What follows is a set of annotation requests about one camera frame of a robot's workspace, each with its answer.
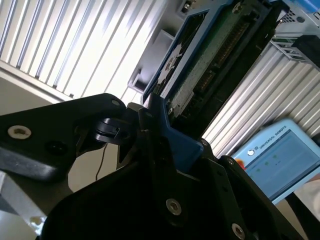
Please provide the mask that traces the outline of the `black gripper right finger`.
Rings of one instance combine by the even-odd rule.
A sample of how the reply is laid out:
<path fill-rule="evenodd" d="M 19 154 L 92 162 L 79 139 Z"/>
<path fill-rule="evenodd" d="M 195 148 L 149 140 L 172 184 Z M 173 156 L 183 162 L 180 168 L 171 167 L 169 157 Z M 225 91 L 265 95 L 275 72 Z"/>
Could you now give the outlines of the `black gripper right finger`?
<path fill-rule="evenodd" d="M 230 156 L 213 157 L 226 171 L 245 227 L 252 240 L 302 240 L 301 234 Z"/>

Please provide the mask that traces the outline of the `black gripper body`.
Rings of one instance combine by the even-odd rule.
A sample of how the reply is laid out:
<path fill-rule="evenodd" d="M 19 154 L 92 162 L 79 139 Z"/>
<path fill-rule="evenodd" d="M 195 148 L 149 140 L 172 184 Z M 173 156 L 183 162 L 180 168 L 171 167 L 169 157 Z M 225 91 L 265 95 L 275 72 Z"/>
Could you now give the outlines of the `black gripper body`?
<path fill-rule="evenodd" d="M 133 162 L 62 200 L 46 240 L 199 240 L 225 236 L 217 208 L 225 170 L 201 159 L 192 175 L 170 161 Z"/>

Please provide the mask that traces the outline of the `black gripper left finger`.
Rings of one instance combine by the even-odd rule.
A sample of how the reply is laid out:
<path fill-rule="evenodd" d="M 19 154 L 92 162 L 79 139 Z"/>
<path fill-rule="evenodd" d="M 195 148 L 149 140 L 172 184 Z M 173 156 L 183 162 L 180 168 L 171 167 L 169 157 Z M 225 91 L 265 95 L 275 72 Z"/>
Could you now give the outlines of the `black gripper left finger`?
<path fill-rule="evenodd" d="M 122 168 L 169 161 L 178 172 L 163 99 L 125 106 L 103 93 L 0 118 L 0 200 L 26 220 L 46 222 L 73 195 L 68 173 L 77 157 L 107 144 L 120 147 Z"/>

